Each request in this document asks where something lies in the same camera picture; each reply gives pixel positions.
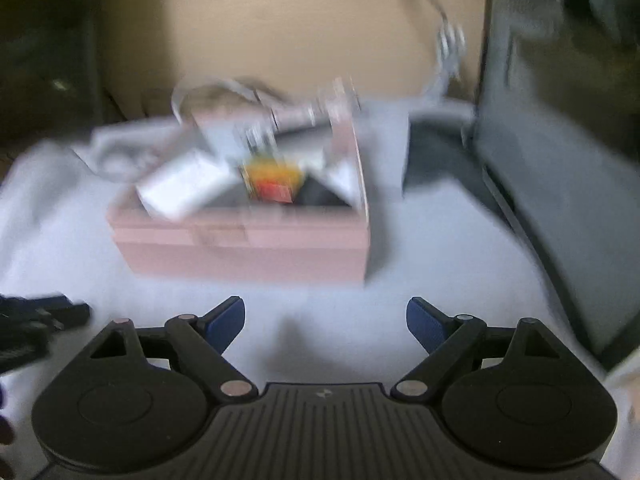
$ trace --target white cloth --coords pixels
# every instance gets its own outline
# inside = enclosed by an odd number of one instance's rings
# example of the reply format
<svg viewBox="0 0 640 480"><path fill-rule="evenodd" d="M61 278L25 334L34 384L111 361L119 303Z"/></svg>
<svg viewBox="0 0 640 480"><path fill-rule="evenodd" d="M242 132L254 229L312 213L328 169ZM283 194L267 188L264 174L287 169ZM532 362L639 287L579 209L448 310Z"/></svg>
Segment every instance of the white cloth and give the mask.
<svg viewBox="0 0 640 480"><path fill-rule="evenodd" d="M31 478L45 464L29 422L34 399L115 317L159 326L177 314L201 315L237 294L246 303L246 325L225 356L259 387L267 381L391 386L425 357L406 328L404 311L412 296L448 314L469 312L497 326L537 317L576 350L548 309L530 254L454 181L408 192L401 202L371 203L372 248L364 286L135 276L112 243L105 220L107 206L123 189L90 173L71 152L43 143L18 160L0 190L0 292L27 297L60 292L94 309L91 326L60 335L50 359L1 380L8 394L2 413L18 436L2 453L20 479ZM621 423L605 465L630 479L625 461L634 443L620 394L616 401Z"/></svg>

